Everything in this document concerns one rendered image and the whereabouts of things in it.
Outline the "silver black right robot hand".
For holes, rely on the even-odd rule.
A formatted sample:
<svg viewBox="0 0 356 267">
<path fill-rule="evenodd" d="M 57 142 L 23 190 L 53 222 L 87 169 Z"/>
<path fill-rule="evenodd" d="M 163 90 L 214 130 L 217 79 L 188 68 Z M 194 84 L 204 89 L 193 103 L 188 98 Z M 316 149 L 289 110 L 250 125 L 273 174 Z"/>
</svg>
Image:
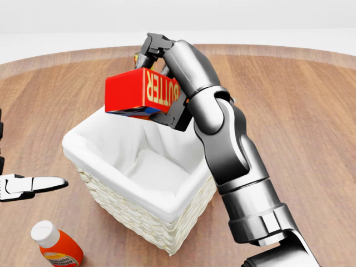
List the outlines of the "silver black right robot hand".
<svg viewBox="0 0 356 267">
<path fill-rule="evenodd" d="M 168 113 L 155 113 L 149 119 L 179 131 L 185 131 L 194 119 L 201 132 L 216 133 L 224 122 L 216 99 L 228 101 L 230 94 L 221 86 L 208 58 L 184 40 L 173 41 L 161 34 L 149 33 L 135 67 L 151 68 L 160 57 L 165 61 L 162 74 L 176 78 L 181 95 Z"/>
</svg>

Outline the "red butter box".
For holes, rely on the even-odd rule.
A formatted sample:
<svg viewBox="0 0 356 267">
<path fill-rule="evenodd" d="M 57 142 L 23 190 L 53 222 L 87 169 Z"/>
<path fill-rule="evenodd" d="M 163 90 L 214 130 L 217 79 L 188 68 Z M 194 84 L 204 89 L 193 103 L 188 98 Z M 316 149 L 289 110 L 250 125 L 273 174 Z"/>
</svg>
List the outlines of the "red butter box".
<svg viewBox="0 0 356 267">
<path fill-rule="evenodd" d="M 148 68 L 138 68 L 106 78 L 105 112 L 148 120 L 167 113 L 180 96 L 175 79 Z"/>
</svg>

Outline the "tomato ketchup bottle white cap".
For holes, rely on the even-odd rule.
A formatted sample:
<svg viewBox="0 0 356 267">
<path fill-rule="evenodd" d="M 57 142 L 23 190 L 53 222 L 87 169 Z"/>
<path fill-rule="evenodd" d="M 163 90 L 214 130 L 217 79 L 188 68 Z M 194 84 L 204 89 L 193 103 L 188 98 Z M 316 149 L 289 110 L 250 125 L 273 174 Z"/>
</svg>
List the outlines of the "tomato ketchup bottle white cap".
<svg viewBox="0 0 356 267">
<path fill-rule="evenodd" d="M 83 261 L 79 245 L 48 220 L 42 220 L 32 228 L 31 238 L 54 267 L 79 267 Z"/>
</svg>

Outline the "white wicker basket with liner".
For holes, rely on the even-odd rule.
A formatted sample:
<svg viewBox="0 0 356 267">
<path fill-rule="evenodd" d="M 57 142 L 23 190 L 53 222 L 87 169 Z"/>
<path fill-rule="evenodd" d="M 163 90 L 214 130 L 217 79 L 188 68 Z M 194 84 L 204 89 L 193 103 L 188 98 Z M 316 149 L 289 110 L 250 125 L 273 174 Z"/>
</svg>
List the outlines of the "white wicker basket with liner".
<svg viewBox="0 0 356 267">
<path fill-rule="evenodd" d="M 216 191 L 193 125 L 180 132 L 101 108 L 62 145 L 94 200 L 170 255 Z"/>
</svg>

